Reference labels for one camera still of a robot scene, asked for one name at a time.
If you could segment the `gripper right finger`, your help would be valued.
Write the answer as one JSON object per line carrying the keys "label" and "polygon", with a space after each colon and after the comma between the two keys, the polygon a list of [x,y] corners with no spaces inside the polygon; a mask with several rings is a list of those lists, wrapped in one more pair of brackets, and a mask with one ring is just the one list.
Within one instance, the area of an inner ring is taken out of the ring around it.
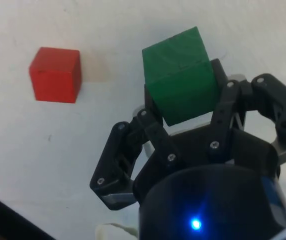
{"label": "gripper right finger", "polygon": [[246,113],[258,111],[275,124],[277,138],[273,147],[279,164],[286,163],[286,86],[269,73],[246,79],[229,80],[219,59],[211,60],[220,99],[210,123],[209,154],[223,160],[232,148],[232,130],[243,130]]}

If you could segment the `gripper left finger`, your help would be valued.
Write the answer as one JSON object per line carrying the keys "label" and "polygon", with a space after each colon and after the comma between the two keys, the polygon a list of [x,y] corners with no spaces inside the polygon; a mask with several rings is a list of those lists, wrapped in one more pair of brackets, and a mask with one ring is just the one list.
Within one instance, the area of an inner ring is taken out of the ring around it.
{"label": "gripper left finger", "polygon": [[[152,144],[154,153],[132,180],[136,160],[146,143]],[[89,186],[110,210],[120,210],[141,203],[156,183],[181,169],[182,156],[145,87],[143,109],[131,122],[121,121],[112,127]]]}

